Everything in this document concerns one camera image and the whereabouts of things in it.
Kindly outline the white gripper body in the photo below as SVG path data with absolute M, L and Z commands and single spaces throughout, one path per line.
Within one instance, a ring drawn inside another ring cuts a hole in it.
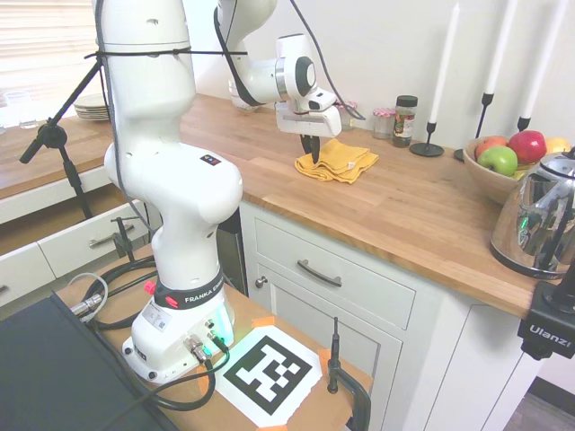
M 341 132 L 341 117 L 334 106 L 324 111 L 297 114 L 283 101 L 275 103 L 275 114 L 278 129 L 284 133 L 336 137 Z

